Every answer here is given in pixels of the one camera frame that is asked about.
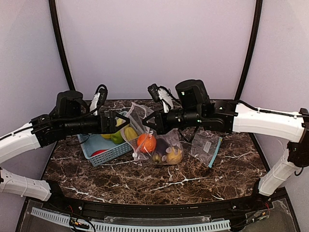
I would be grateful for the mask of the yellow lemon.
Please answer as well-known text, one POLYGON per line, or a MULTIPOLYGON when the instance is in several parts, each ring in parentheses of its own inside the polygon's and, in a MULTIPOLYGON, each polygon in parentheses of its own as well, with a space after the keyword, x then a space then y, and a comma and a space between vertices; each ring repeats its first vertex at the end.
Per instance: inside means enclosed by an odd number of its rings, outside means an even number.
POLYGON ((110 139, 111 138, 111 134, 102 134, 101 135, 104 139, 110 139))

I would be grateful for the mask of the large pink zip bag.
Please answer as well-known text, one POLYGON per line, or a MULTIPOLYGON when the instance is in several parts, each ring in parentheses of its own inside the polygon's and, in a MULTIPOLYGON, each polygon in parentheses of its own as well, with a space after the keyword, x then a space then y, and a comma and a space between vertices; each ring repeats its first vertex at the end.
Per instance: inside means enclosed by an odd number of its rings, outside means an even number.
POLYGON ((121 129, 121 135, 133 149, 134 161, 147 161, 155 165, 176 165, 183 160, 183 146, 175 129, 158 135, 155 130, 144 126, 142 120, 153 110, 145 105, 131 104, 126 114, 130 124, 121 129))

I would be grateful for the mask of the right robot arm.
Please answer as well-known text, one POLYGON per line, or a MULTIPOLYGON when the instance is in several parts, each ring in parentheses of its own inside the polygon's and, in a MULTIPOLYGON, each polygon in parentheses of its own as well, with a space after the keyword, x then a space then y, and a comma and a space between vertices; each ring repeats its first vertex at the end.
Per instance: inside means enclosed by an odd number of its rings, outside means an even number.
POLYGON ((173 108, 174 96, 165 87, 148 86, 154 102, 163 109, 154 111, 143 125, 163 135, 172 129, 189 127, 225 133, 248 132, 288 140, 283 156, 257 182, 257 195, 271 196, 297 170, 309 165, 309 112, 272 111, 256 108, 241 100, 217 100, 212 103, 202 80, 189 79, 175 87, 180 108, 173 108))

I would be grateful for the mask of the purple eggplant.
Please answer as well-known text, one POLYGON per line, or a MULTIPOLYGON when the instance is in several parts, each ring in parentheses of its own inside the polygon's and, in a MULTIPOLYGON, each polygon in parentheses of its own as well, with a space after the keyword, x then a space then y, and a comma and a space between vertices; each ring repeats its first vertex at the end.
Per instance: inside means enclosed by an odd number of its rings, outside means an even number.
POLYGON ((158 138, 156 140, 156 147, 153 152, 153 155, 159 155, 160 157, 167 154, 166 150, 170 147, 170 145, 167 143, 167 141, 163 138, 158 138))

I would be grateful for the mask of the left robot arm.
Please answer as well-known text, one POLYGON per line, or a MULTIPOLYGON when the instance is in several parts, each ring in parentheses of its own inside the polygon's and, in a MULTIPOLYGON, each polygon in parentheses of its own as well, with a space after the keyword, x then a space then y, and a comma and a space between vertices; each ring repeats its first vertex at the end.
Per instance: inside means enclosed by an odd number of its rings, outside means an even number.
MULTIPOLYGON (((128 125, 130 120, 115 111, 109 111, 108 115, 99 111, 107 93, 106 87, 101 86, 93 99, 96 103, 94 108, 83 100, 81 92, 68 90, 58 93, 56 106, 49 114, 33 118, 19 129, 1 137, 1 163, 27 151, 64 140, 68 136, 118 132, 128 125)), ((51 197, 63 194, 56 181, 31 179, 4 168, 0 170, 0 191, 45 202, 51 197)))

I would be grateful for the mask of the small blue zip bag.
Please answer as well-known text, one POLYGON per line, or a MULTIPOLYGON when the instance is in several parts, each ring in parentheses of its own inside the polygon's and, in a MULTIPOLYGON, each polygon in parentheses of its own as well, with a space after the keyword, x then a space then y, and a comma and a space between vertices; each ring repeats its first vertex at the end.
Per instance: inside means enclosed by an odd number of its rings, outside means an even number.
POLYGON ((212 168, 223 138, 205 130, 198 130, 191 143, 190 155, 212 168))

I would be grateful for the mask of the green apple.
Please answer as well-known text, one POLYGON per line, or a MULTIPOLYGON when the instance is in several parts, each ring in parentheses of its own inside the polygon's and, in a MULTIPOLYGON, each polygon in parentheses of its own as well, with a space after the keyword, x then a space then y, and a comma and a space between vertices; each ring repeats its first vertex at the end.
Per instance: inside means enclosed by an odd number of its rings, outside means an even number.
POLYGON ((111 141, 117 145, 123 143, 124 139, 121 135, 121 131, 117 131, 116 133, 111 134, 111 141))

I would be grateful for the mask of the orange tangerine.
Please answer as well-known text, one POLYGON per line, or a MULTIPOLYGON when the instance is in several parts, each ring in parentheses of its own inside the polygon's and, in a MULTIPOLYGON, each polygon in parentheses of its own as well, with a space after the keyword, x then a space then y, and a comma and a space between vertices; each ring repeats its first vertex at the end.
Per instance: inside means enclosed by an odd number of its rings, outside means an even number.
POLYGON ((152 153, 156 147, 156 138, 152 134, 141 134, 138 137, 137 145, 142 153, 152 153))

